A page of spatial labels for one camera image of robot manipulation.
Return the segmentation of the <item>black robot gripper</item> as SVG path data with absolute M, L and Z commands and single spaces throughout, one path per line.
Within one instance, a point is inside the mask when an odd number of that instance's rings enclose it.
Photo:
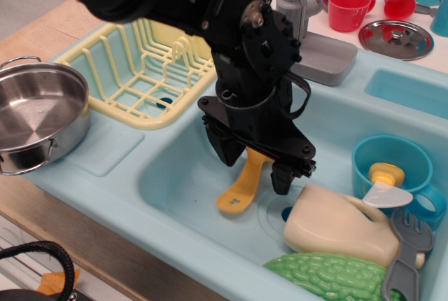
M 309 84 L 291 73 L 299 54 L 263 57 L 255 64 L 242 52 L 212 57 L 216 93 L 198 101 L 209 143 L 228 167 L 246 147 L 272 158 L 273 189 L 287 195 L 295 178 L 309 177 L 316 168 L 316 149 L 294 123 L 304 108 L 291 110 L 294 85 L 311 96 Z

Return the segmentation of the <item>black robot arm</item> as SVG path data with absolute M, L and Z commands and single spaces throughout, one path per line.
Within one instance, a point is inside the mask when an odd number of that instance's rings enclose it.
M 273 160 L 272 184 L 288 193 L 293 179 L 310 176 L 316 153 L 295 126 L 292 88 L 309 84 L 292 72 L 300 42 L 271 0 L 78 0 L 95 17 L 114 23 L 148 18 L 202 37 L 218 75 L 216 95 L 199 100 L 208 139 L 233 165 L 245 148 Z

